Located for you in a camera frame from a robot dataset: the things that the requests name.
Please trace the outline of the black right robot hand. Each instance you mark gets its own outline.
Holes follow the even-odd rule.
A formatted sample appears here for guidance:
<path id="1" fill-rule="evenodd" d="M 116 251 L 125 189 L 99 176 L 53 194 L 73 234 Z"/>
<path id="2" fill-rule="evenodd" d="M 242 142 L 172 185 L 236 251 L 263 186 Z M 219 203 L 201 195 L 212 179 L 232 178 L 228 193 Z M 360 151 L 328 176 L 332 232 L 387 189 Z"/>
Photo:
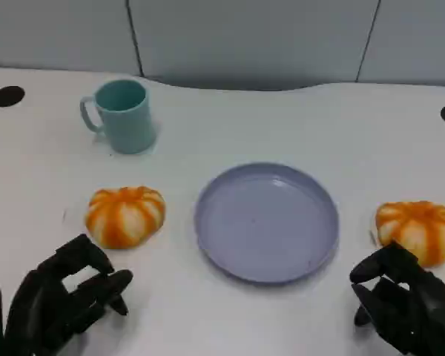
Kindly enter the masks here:
<path id="1" fill-rule="evenodd" d="M 445 355 L 445 284 L 417 257 L 391 243 L 351 271 L 360 301 L 354 324 L 372 324 L 403 355 Z"/>

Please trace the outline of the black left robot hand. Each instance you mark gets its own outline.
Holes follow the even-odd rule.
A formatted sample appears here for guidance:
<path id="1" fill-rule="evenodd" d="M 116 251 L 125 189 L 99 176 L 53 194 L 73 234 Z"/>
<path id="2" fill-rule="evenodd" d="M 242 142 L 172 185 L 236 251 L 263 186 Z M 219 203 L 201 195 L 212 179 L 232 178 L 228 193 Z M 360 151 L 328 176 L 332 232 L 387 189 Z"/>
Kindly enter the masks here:
<path id="1" fill-rule="evenodd" d="M 80 234 L 23 279 L 7 317 L 6 355 L 56 355 L 107 309 L 127 315 L 122 293 L 132 279 L 130 270 L 115 270 L 103 250 Z"/>

